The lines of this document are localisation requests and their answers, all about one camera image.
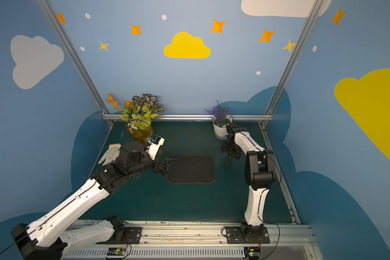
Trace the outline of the cleaver knife black handle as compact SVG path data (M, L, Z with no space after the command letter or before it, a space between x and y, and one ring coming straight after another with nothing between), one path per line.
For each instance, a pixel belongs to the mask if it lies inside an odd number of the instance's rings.
M229 166L232 162L232 156L227 156L225 159L225 166Z

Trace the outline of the black cutting board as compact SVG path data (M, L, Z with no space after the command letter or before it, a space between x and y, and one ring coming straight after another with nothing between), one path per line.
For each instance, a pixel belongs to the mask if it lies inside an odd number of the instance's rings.
M170 156L172 167L164 176L170 184L212 184L216 179L215 160L209 154Z

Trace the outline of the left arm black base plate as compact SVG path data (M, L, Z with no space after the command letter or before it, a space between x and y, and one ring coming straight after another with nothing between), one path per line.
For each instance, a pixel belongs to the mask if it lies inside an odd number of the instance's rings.
M131 226L122 227L114 231L112 237L104 242L97 244L114 245L114 244L139 244L141 239L142 227Z

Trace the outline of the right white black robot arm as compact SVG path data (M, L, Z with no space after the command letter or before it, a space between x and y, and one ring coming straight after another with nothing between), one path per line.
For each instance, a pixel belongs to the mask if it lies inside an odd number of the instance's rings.
M273 182L276 181L274 152L260 146L245 128L239 128L232 122L226 125L227 139L221 151L227 153L225 165L245 154L244 178L249 187L247 209L244 221L238 226L224 228L229 244L269 243L269 235L263 220L265 200Z

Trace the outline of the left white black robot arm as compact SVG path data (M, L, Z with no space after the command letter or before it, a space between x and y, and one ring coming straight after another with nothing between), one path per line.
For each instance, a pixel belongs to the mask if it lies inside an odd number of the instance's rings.
M156 158L162 144L160 139L149 147L136 141L110 145L102 158L102 167L76 192L38 220L20 223L11 230L23 259L59 260L92 244L125 243L126 227L116 217L75 231L68 231L68 227L95 204L126 185L131 177L148 170L162 175L169 173L176 159L160 161Z

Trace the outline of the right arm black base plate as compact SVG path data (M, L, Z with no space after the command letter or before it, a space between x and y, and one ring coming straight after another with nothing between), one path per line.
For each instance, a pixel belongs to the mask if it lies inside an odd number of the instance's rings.
M270 243L268 230L263 225L253 227L226 226L222 229L221 235L226 239L227 244Z

